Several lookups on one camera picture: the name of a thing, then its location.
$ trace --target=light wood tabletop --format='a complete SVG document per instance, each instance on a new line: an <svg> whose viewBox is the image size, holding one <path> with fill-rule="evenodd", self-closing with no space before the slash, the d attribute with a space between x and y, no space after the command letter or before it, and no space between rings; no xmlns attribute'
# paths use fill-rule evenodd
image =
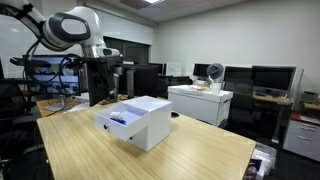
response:
<svg viewBox="0 0 320 180"><path fill-rule="evenodd" d="M49 100L37 101L36 104L37 104L37 107L39 109L39 112L40 112L41 116L42 117L47 117L47 116L51 116L53 114L61 114L61 113L64 113L64 112L66 112L68 110L68 109L65 109L65 110L61 110L61 111L58 111L58 112L53 112L53 111L48 111L48 110L43 109L43 107L48 106L50 104L57 103L57 102L59 102L58 99L49 99ZM74 107L74 106L79 105L79 104L80 104L79 102L75 102L75 101L72 101L70 99L67 99L67 105L69 105L71 107Z"/></svg>
<svg viewBox="0 0 320 180"><path fill-rule="evenodd" d="M307 109L313 109L313 110L319 110L320 111L320 106L316 104L311 104L311 103L303 103L304 107Z"/></svg>
<svg viewBox="0 0 320 180"><path fill-rule="evenodd" d="M256 94L253 94L253 99L260 100L260 101L266 101L266 102L273 102L283 105L290 105L290 99L289 98L282 98L282 97L272 97L270 95L266 96L258 96Z"/></svg>
<svg viewBox="0 0 320 180"><path fill-rule="evenodd" d="M55 179L242 179L255 141L180 115L145 152L95 127L113 105L38 119Z"/></svg>

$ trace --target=wall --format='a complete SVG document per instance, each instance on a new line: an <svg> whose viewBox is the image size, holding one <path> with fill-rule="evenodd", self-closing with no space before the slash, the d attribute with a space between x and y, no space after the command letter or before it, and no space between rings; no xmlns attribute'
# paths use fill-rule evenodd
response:
<svg viewBox="0 0 320 180"><path fill-rule="evenodd" d="M320 1L256 0L160 23L152 62L296 65L303 90L320 92Z"/></svg>
<svg viewBox="0 0 320 180"><path fill-rule="evenodd" d="M81 3L79 0L32 0L31 3L39 9L45 17L55 12L64 12L73 9ZM124 39L144 44L152 44L153 28L140 25L111 14L96 11L100 18L101 31L103 35L118 39ZM21 77L22 67L12 65L11 57L21 57L28 48L36 41L33 33L22 23L12 17L0 15L0 58L5 77ZM39 45L35 54L67 54L75 53L82 55L81 47L75 45L65 52L53 52Z"/></svg>

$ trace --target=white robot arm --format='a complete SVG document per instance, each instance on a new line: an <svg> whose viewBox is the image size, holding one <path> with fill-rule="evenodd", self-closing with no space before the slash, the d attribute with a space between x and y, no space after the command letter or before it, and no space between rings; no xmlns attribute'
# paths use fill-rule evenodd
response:
<svg viewBox="0 0 320 180"><path fill-rule="evenodd" d="M27 0L0 0L16 19L27 26L41 43L53 51L65 51L80 44L84 56L103 58L119 56L116 49L107 48L97 14L86 7L75 7L71 11L56 13L46 19Z"/></svg>

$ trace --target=ceiling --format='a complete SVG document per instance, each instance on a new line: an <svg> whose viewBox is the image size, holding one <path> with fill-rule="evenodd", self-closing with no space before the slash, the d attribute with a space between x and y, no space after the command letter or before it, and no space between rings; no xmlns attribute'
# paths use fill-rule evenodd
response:
<svg viewBox="0 0 320 180"><path fill-rule="evenodd" d="M115 8L142 16L154 22L162 22L170 19L187 16L222 6L239 3L246 0L162 0L141 9L135 9L122 2L128 0L98 0Z"/></svg>

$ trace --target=white drawer unit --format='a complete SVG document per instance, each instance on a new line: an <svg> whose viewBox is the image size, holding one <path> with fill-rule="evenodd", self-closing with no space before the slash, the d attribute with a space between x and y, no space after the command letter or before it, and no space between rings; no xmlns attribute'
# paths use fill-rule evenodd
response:
<svg viewBox="0 0 320 180"><path fill-rule="evenodd" d="M320 127L290 120L283 149L320 161Z"/></svg>
<svg viewBox="0 0 320 180"><path fill-rule="evenodd" d="M214 126L229 116L230 101L233 93L221 91L220 94L211 92L192 91L186 85L168 87L169 101L172 110L208 122Z"/></svg>

